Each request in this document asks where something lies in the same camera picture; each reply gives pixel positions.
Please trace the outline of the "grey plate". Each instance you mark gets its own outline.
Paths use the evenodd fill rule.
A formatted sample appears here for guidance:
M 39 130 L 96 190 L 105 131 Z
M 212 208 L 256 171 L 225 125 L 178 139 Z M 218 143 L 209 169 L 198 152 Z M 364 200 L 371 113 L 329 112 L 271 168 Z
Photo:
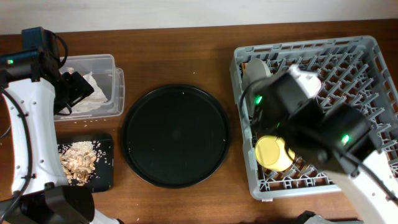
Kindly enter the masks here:
M 242 70 L 243 90 L 245 90 L 253 81 L 261 78 L 269 78 L 272 76 L 271 71 L 265 61 L 262 61 L 258 58 L 252 58 L 249 62 L 243 63 Z

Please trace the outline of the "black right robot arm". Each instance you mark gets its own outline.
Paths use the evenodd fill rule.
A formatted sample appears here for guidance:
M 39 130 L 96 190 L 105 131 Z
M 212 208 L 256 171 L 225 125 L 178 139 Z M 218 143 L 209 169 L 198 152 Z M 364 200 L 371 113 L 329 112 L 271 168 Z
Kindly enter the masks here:
M 397 181 L 375 130 L 346 103 L 324 112 L 315 99 L 321 85 L 288 72 L 252 82 L 252 125 L 322 170 L 365 223 L 397 223 Z

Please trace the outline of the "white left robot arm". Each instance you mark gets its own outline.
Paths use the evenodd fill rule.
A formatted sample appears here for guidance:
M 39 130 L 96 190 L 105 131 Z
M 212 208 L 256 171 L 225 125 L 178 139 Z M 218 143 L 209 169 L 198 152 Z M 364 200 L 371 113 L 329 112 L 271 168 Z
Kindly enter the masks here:
M 68 184 L 57 151 L 53 116 L 91 89 L 62 77 L 58 52 L 29 47 L 1 57 L 1 94 L 11 120 L 12 198 L 1 202 L 9 223 L 120 223 L 95 209 L 90 190 Z

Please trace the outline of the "yellow plastic bowl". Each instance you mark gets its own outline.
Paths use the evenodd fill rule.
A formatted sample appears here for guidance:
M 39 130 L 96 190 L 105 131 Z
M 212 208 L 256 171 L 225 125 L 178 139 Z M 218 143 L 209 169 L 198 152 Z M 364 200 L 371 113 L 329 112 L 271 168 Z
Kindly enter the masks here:
M 254 147 L 256 160 L 265 169 L 275 172 L 285 171 L 294 163 L 295 158 L 295 153 L 285 147 L 282 138 L 263 136 L 257 140 Z

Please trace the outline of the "peanut shells and rice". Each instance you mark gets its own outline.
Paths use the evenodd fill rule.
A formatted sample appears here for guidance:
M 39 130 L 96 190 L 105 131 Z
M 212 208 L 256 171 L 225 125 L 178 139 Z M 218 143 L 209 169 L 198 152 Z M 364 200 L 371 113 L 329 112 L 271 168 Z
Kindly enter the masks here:
M 102 158 L 99 141 L 78 141 L 58 145 L 60 162 L 69 184 L 83 186 L 94 176 L 96 163 Z

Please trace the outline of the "white tissue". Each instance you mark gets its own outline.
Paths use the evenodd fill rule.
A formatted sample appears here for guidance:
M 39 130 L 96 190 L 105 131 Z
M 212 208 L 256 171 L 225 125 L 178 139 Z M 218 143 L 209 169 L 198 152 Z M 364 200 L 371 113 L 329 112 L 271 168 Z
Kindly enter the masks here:
M 96 110 L 108 100 L 102 89 L 98 86 L 96 80 L 93 78 L 92 72 L 83 75 L 83 78 L 93 87 L 94 92 L 72 107 L 73 114 L 87 113 L 92 110 Z

